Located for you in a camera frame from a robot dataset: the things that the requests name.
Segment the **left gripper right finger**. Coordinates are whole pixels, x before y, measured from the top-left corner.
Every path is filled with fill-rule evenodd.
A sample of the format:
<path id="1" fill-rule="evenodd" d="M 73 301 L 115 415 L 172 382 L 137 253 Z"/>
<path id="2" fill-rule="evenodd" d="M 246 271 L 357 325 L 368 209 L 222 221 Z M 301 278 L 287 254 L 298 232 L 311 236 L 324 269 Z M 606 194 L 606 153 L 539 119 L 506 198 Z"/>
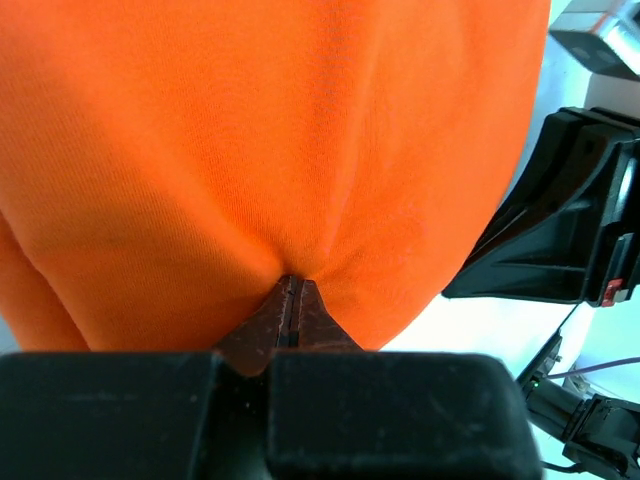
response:
<path id="1" fill-rule="evenodd" d="M 317 284 L 311 280 L 303 280 L 294 296 L 292 346 L 313 351 L 362 351 L 329 314 Z"/>

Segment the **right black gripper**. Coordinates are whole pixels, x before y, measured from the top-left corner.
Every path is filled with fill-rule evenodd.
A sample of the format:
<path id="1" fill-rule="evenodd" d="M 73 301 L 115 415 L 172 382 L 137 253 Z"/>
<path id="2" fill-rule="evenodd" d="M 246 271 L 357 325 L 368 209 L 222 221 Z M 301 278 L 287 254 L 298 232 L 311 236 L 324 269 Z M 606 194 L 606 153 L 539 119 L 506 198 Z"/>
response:
<path id="1" fill-rule="evenodd" d="M 562 108 L 442 294 L 608 308 L 638 284 L 639 119 Z"/>

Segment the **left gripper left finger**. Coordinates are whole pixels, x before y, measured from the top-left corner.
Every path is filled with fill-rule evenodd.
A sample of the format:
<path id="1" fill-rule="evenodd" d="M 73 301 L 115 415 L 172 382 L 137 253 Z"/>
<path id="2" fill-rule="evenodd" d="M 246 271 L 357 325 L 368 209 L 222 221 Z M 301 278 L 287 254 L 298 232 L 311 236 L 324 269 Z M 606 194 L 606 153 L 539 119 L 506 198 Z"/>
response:
<path id="1" fill-rule="evenodd" d="M 296 297 L 296 277 L 278 280 L 261 306 L 214 345 L 226 364 L 243 376 L 260 375 L 272 352 L 289 346 L 288 331 Z"/>

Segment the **orange t shirt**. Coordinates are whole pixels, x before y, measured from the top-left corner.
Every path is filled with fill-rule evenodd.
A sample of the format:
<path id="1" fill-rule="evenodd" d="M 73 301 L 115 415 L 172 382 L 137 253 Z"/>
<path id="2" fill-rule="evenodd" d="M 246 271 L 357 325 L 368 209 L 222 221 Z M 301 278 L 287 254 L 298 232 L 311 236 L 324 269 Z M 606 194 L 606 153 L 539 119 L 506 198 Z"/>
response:
<path id="1" fill-rule="evenodd" d="M 5 1 L 1 314 L 208 348 L 279 278 L 363 347 L 456 275 L 527 136 L 546 1 Z"/>

